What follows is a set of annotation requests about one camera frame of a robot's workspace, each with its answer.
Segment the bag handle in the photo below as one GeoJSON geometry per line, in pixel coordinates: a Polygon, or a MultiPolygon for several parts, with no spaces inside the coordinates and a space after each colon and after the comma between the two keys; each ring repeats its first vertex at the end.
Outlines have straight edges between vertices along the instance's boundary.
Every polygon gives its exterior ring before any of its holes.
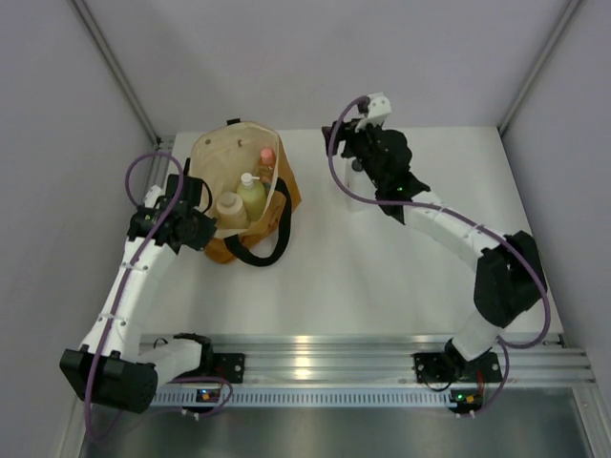
{"type": "Polygon", "coordinates": [[[227,237],[223,239],[227,250],[246,264],[254,265],[255,267],[267,267],[272,265],[274,262],[280,259],[284,254],[286,247],[288,246],[288,240],[290,239],[290,220],[293,209],[293,202],[290,199],[288,188],[286,183],[280,177],[276,180],[276,188],[274,192],[278,191],[281,193],[286,202],[284,203],[283,212],[280,215],[280,221],[278,222],[278,242],[274,251],[267,258],[260,258],[253,255],[248,248],[246,248],[240,242],[240,238],[236,236],[227,237]]]}

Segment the gray wall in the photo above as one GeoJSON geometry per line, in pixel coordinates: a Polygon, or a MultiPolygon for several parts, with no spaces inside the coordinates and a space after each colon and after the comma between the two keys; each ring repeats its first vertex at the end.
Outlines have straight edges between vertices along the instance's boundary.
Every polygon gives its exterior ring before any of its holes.
{"type": "Polygon", "coordinates": [[[504,142],[562,322],[611,406],[611,2],[584,2],[504,142]]]}
{"type": "Polygon", "coordinates": [[[566,0],[90,0],[163,134],[318,128],[385,91],[395,126],[500,122],[566,0]]]}
{"type": "Polygon", "coordinates": [[[116,274],[123,173],[147,143],[68,2],[5,2],[0,62],[0,456],[41,458],[73,396],[59,358],[116,274]]]}

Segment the bag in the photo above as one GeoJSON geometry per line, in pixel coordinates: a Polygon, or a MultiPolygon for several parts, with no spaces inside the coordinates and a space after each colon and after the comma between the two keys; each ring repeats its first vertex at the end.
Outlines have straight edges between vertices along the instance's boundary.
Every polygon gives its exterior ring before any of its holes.
{"type": "MultiPolygon", "coordinates": [[[[257,174],[260,152],[271,148],[276,155],[276,165],[271,188],[263,215],[251,221],[248,229],[217,229],[204,253],[219,263],[238,258],[247,264],[264,267],[276,262],[286,250],[290,239],[291,213],[302,198],[293,171],[288,165],[284,146],[275,131],[254,122],[227,121],[227,126],[196,141],[191,150],[189,176],[203,179],[212,194],[212,206],[206,212],[217,218],[216,200],[223,193],[235,193],[243,173],[257,174]],[[272,254],[260,258],[250,248],[278,229],[278,242],[272,254]]],[[[201,193],[200,208],[208,205],[208,194],[201,193]]]]}

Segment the bottle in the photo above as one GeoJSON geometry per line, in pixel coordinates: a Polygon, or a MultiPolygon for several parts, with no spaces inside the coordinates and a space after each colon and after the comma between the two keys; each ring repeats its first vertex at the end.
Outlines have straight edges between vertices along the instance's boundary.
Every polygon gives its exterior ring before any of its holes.
{"type": "Polygon", "coordinates": [[[251,174],[242,174],[242,183],[238,185],[236,193],[242,198],[246,214],[251,222],[259,220],[265,210],[267,195],[259,177],[251,174]]]}
{"type": "Polygon", "coordinates": [[[259,156],[258,174],[261,177],[261,183],[265,190],[269,193],[271,182],[274,179],[274,168],[276,167],[276,155],[271,148],[263,148],[259,156]]]}
{"type": "Polygon", "coordinates": [[[223,193],[217,201],[219,226],[224,229],[247,229],[250,225],[242,198],[236,193],[223,193]]]}

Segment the white tabletop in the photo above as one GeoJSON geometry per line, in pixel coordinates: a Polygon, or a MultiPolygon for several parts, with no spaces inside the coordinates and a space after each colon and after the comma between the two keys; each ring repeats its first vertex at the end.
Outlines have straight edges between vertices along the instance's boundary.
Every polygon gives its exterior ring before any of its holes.
{"type": "MultiPolygon", "coordinates": [[[[453,208],[504,233],[530,232],[495,128],[401,129],[412,170],[453,208]]],[[[183,248],[159,287],[145,333],[452,334],[475,310],[474,273],[434,240],[375,206],[351,213],[318,130],[280,131],[303,202],[284,256],[256,268],[183,248]]],[[[178,134],[184,161],[200,137],[178,134]]],[[[337,158],[338,170],[344,170],[337,158]]],[[[273,239],[253,250],[268,254],[273,239]]],[[[551,332],[561,332],[552,299],[551,332]]],[[[509,333],[537,333],[540,302],[509,333]]]]}

